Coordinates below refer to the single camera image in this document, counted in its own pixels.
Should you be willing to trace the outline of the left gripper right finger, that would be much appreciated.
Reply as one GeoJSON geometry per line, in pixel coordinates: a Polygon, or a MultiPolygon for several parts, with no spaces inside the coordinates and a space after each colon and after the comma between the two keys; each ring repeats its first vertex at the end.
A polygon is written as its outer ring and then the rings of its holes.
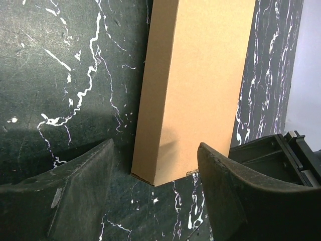
{"type": "Polygon", "coordinates": [[[320,189],[281,181],[205,143],[199,173],[214,240],[320,240],[320,189]]]}

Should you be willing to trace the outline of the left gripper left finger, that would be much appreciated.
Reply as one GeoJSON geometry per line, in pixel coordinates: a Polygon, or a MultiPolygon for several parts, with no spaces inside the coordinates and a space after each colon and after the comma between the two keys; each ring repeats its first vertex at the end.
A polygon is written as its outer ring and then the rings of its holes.
{"type": "Polygon", "coordinates": [[[114,142],[18,184],[1,186],[1,240],[99,240],[114,142]]]}

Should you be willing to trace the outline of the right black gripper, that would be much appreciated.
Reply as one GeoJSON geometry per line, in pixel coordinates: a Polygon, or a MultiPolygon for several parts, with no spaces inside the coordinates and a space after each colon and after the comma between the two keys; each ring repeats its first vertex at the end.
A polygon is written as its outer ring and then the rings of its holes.
{"type": "Polygon", "coordinates": [[[274,179],[320,187],[320,150],[312,151],[298,131],[262,137],[233,147],[229,159],[274,179]]]}

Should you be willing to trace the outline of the cardboard box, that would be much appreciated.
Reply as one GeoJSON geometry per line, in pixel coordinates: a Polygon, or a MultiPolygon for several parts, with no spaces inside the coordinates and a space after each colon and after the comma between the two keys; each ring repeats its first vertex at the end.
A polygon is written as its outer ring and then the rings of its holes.
{"type": "Polygon", "coordinates": [[[229,153],[255,1],[154,1],[132,176],[152,186],[229,153]]]}

